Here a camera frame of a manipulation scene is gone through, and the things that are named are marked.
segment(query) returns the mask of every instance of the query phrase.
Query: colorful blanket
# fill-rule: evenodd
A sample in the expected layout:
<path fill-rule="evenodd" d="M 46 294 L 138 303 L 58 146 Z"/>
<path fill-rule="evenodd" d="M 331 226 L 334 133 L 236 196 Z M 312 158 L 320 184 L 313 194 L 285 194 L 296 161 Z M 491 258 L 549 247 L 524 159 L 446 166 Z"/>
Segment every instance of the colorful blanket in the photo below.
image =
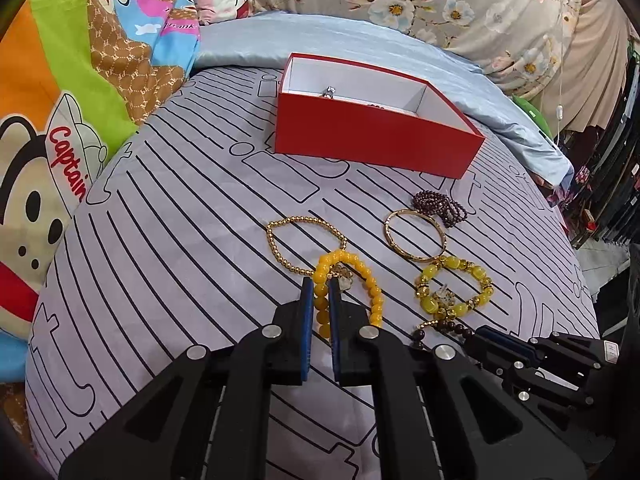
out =
<path fill-rule="evenodd" d="M 74 210 L 199 41 L 192 0 L 22 6 L 0 43 L 0 329 L 27 338 Z"/>

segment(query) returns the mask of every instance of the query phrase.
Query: charm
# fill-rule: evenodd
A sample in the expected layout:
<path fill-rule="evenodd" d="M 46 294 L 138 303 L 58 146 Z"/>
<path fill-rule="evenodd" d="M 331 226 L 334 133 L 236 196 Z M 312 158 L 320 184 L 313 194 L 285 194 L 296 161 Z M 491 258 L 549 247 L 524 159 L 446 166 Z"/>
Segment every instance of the charm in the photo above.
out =
<path fill-rule="evenodd" d="M 431 297 L 438 303 L 440 308 L 447 309 L 456 304 L 456 295 L 446 284 L 436 290 Z"/>
<path fill-rule="evenodd" d="M 324 92 L 322 92 L 322 97 L 326 97 L 327 99 L 333 99 L 335 94 L 335 88 L 332 86 L 328 86 Z"/>
<path fill-rule="evenodd" d="M 338 275 L 338 285 L 340 286 L 340 291 L 344 292 L 345 290 L 349 290 L 351 288 L 351 285 L 353 285 L 353 272 L 342 265 L 334 266 L 332 271 Z"/>

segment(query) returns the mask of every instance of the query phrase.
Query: yellow crystal bracelet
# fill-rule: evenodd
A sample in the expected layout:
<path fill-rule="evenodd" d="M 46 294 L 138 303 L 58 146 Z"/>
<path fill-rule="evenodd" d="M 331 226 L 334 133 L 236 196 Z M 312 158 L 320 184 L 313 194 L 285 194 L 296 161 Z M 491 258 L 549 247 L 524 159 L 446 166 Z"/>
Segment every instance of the yellow crystal bracelet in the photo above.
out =
<path fill-rule="evenodd" d="M 456 303 L 452 292 L 446 291 L 444 296 L 438 292 L 430 293 L 429 282 L 440 269 L 446 267 L 451 270 L 463 270 L 471 274 L 480 284 L 482 292 L 465 303 Z M 453 320 L 464 316 L 469 310 L 487 304 L 494 293 L 492 280 L 486 275 L 486 270 L 457 256 L 438 256 L 433 263 L 427 265 L 415 280 L 415 295 L 420 299 L 420 306 L 427 314 L 432 314 L 436 320 Z"/>

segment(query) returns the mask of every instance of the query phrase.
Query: open box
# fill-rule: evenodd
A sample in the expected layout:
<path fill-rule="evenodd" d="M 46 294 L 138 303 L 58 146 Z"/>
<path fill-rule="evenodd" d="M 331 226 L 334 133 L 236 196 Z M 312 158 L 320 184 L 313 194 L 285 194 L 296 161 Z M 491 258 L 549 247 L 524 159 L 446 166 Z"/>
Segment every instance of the open box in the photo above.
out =
<path fill-rule="evenodd" d="M 327 87 L 334 98 L 322 97 Z M 364 63 L 291 54 L 274 150 L 461 178 L 484 136 L 428 81 Z"/>

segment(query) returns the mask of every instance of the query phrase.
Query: metal screw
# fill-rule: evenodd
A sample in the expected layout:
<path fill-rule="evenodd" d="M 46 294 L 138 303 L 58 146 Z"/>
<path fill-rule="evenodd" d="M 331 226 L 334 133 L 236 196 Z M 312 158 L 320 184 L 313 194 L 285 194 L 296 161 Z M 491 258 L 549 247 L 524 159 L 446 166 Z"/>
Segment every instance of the metal screw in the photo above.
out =
<path fill-rule="evenodd" d="M 364 339 L 375 339 L 380 334 L 380 330 L 372 325 L 365 325 L 358 330 L 358 333 Z"/>
<path fill-rule="evenodd" d="M 436 354 L 436 357 L 440 359 L 444 359 L 445 361 L 449 361 L 456 356 L 456 351 L 453 346 L 449 345 L 439 345 L 436 346 L 436 349 L 433 351 Z"/>
<path fill-rule="evenodd" d="M 282 334 L 282 329 L 277 325 L 267 325 L 262 329 L 262 335 L 269 339 L 274 339 Z"/>
<path fill-rule="evenodd" d="M 205 355 L 207 355 L 207 349 L 202 345 L 194 345 L 187 350 L 187 357 L 194 361 L 202 359 Z"/>

